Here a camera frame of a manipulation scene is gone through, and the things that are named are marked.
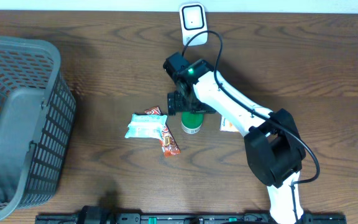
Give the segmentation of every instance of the candy bar wrapper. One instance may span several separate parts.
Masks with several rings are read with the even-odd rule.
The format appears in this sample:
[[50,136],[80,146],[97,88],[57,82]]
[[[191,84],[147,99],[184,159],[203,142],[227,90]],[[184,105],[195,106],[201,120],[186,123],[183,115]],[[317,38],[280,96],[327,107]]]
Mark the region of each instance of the candy bar wrapper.
[[234,125],[227,120],[224,116],[222,116],[221,120],[221,131],[230,131],[230,132],[239,132]]
[[[154,106],[148,110],[144,111],[148,115],[162,115],[161,110],[158,106]],[[162,130],[162,140],[160,140],[162,151],[165,157],[174,156],[180,154],[180,149],[178,147],[177,142],[174,140],[171,131],[169,130],[168,126]]]

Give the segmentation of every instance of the basket mesh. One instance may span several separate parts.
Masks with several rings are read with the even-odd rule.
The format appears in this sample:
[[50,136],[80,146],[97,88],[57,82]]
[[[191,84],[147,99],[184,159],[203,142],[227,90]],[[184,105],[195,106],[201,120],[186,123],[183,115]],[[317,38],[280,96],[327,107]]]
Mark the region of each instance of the basket mesh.
[[[0,39],[0,119],[4,105],[16,90],[33,88],[44,91],[51,83],[53,84],[51,95],[44,96],[49,99],[48,105],[44,108],[47,115],[44,125],[38,127],[38,130],[42,128],[39,139],[34,139],[37,147],[29,167],[23,197],[17,206],[32,207],[45,203],[56,191],[76,103],[60,73],[55,80],[51,79],[56,75],[52,74],[52,71],[58,64],[54,62],[60,61],[58,52],[52,45],[39,40],[7,37]],[[0,210],[9,200],[0,200]]]
[[55,193],[70,137],[75,107],[74,97],[59,75],[31,165],[26,191],[18,208],[40,205]]

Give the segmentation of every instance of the orange wrapper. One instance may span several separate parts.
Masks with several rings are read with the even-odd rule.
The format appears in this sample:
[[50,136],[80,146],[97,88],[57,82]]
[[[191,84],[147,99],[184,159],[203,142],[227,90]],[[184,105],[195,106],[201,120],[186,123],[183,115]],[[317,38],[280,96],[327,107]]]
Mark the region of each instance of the orange wrapper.
[[[144,113],[148,115],[152,115],[152,114],[162,115],[161,110],[158,106],[154,106],[148,110],[145,110]],[[165,125],[164,129],[162,130],[162,140],[160,140],[160,143],[165,157],[170,157],[180,154],[180,149],[178,147],[178,144],[174,140],[171,131],[169,130],[167,125]]]

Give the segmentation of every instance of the gray plastic basket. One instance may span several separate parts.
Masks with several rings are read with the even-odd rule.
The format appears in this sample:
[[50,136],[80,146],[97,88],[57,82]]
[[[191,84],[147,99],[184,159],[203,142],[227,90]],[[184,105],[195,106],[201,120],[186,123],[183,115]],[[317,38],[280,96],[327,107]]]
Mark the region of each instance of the gray plastic basket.
[[0,36],[0,220],[55,193],[76,103],[50,43]]

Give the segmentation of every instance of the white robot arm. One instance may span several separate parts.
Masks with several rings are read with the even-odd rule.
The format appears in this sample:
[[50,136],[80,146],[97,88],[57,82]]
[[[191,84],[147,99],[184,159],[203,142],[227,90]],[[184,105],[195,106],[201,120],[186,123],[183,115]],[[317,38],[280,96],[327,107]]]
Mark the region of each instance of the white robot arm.
[[[254,109],[259,114],[264,115],[266,118],[270,117],[269,113],[271,113],[272,110],[254,103],[241,94],[233,86],[228,84],[219,72],[217,72],[217,77],[219,83],[221,83],[232,96],[236,97],[243,104]],[[214,108],[217,112],[228,119],[239,130],[243,137],[249,133],[250,127],[258,127],[265,122],[264,120],[253,116],[250,112],[231,100],[225,93],[220,91],[215,82],[213,72],[208,72],[201,76],[198,79],[198,82],[193,85],[193,89],[197,99]],[[290,184],[293,181],[297,181],[299,176],[300,172],[292,174],[284,180],[283,185],[279,188],[276,188],[273,185],[267,187],[271,204],[270,214],[277,223],[294,224],[296,222]],[[299,203],[297,185],[295,188],[296,212],[298,217],[301,217],[303,209]]]

